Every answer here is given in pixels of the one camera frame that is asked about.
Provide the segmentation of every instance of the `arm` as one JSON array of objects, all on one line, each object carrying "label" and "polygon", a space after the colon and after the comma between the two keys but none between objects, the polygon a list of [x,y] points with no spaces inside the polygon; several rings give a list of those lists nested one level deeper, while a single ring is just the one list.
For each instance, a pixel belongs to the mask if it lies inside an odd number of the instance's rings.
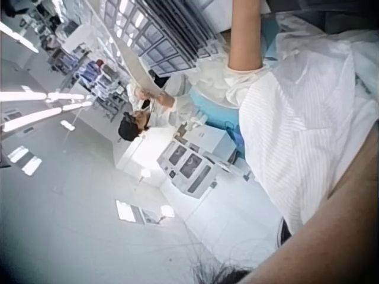
[{"label": "arm", "polygon": [[334,195],[240,284],[351,283],[373,264],[378,236],[377,139],[375,125]]},{"label": "arm", "polygon": [[233,0],[229,67],[237,71],[262,67],[261,0]]}]

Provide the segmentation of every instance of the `dark hair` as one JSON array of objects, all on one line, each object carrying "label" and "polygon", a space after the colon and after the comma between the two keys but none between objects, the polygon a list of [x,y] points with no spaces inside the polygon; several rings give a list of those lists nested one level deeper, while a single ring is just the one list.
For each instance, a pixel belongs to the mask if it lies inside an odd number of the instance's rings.
[{"label": "dark hair", "polygon": [[196,284],[237,284],[249,273],[249,270],[225,265],[216,269],[201,263],[194,268]]},{"label": "dark hair", "polygon": [[[145,125],[143,130],[147,131],[148,126]],[[118,128],[118,135],[126,141],[133,142],[140,134],[142,130],[138,128],[136,124],[136,118],[127,112],[124,112],[124,117],[121,120],[120,127]]]}]

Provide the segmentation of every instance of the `fluorescent light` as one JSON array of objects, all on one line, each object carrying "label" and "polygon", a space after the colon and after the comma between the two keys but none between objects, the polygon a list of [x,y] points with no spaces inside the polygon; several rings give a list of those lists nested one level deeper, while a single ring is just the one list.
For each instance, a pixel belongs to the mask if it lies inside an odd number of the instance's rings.
[{"label": "fluorescent light", "polygon": [[64,105],[63,110],[64,111],[70,111],[72,109],[80,108],[82,104],[70,104],[70,105]]},{"label": "fluorescent light", "polygon": [[40,164],[42,163],[42,160],[39,159],[38,157],[34,156],[33,158],[30,159],[30,161],[23,167],[23,172],[28,175],[28,176],[31,176],[35,171],[36,169],[40,166]]},{"label": "fluorescent light", "polygon": [[124,13],[126,11],[126,6],[128,5],[128,0],[121,0],[120,12]]},{"label": "fluorescent light", "polygon": [[46,99],[45,93],[35,92],[0,92],[0,102],[36,101]]},{"label": "fluorescent light", "polygon": [[19,41],[21,44],[29,48],[31,51],[38,53],[38,50],[33,46],[33,43],[31,43],[30,41],[28,41],[26,38],[19,35],[18,33],[15,33],[14,31],[12,31],[12,29],[10,29],[3,22],[0,22],[0,31],[12,37],[13,39]]},{"label": "fluorescent light", "polygon": [[62,124],[63,127],[67,128],[69,131],[75,130],[75,126],[73,126],[71,123],[67,122],[66,120],[61,120],[60,124]]},{"label": "fluorescent light", "polygon": [[12,163],[16,163],[28,152],[29,150],[26,149],[24,146],[19,146],[19,148],[15,149],[11,154],[8,155],[8,158],[11,160]]},{"label": "fluorescent light", "polygon": [[84,99],[84,96],[79,93],[49,93],[49,99]]},{"label": "fluorescent light", "polygon": [[175,217],[174,209],[170,205],[164,205],[160,208],[160,211],[162,212],[162,215],[164,217],[173,218]]},{"label": "fluorescent light", "polygon": [[141,22],[142,22],[143,19],[144,19],[144,16],[143,16],[143,14],[140,12],[140,14],[139,14],[139,16],[138,16],[138,18],[137,18],[137,20],[136,20],[136,28],[138,28],[138,27],[140,26],[140,24],[141,24]]},{"label": "fluorescent light", "polygon": [[134,222],[134,223],[136,222],[136,217],[134,216],[133,210],[131,209],[131,206],[129,204],[116,200],[116,206],[117,206],[118,217],[121,220]]},{"label": "fluorescent light", "polygon": [[143,176],[144,178],[149,178],[149,177],[151,177],[151,173],[148,169],[142,169],[141,170],[141,176]]},{"label": "fluorescent light", "polygon": [[90,105],[92,105],[92,102],[84,102],[84,103],[82,103],[82,107],[89,107]]},{"label": "fluorescent light", "polygon": [[33,92],[33,91],[29,88],[29,86],[23,86],[23,85],[21,85],[21,87],[22,87],[22,89],[23,89],[24,91],[26,91],[26,92]]},{"label": "fluorescent light", "polygon": [[123,34],[122,29],[117,30],[116,35],[118,38],[120,38],[122,34]]},{"label": "fluorescent light", "polygon": [[42,120],[47,117],[52,117],[53,115],[59,114],[62,112],[61,108],[52,108],[46,111],[39,111],[33,114],[28,114],[23,117],[15,118],[14,120],[7,121],[4,123],[3,131],[9,132],[15,130],[19,127],[25,126],[29,123]]}]

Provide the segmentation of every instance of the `medical equipment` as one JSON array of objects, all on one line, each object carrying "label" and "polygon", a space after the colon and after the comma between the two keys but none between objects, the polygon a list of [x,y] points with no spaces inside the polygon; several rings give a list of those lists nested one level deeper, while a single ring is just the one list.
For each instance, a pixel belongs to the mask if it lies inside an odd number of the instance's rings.
[{"label": "medical equipment", "polygon": [[159,156],[158,164],[176,188],[194,198],[203,195],[221,169],[176,139]]},{"label": "medical equipment", "polygon": [[158,164],[182,193],[201,198],[221,169],[229,169],[236,145],[225,130],[203,125],[173,138]]}]

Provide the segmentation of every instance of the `white cloth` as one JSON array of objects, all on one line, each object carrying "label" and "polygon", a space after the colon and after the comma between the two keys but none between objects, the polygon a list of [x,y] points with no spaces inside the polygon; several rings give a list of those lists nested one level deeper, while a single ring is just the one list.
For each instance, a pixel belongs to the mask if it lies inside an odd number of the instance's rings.
[{"label": "white cloth", "polygon": [[[127,93],[132,109],[141,109],[143,100],[136,96],[136,85],[131,83],[127,85]],[[149,127],[179,127],[182,123],[187,122],[196,115],[197,109],[188,92],[191,84],[184,75],[171,76],[163,90],[174,98],[172,108],[167,108],[151,101],[150,118],[147,126]]]},{"label": "white cloth", "polygon": [[179,127],[196,116],[197,110],[190,95],[175,97],[172,108],[161,106],[157,102],[150,104],[149,127]]},{"label": "white cloth", "polygon": [[[231,75],[227,96],[240,105],[246,161],[295,233],[327,198],[378,119],[375,100],[355,85],[355,72],[364,70],[356,47],[368,44],[369,52],[378,42],[355,38],[352,44],[351,33],[328,36],[293,16],[278,20],[299,30],[278,35],[277,67]],[[372,82],[375,75],[359,76]]]}]

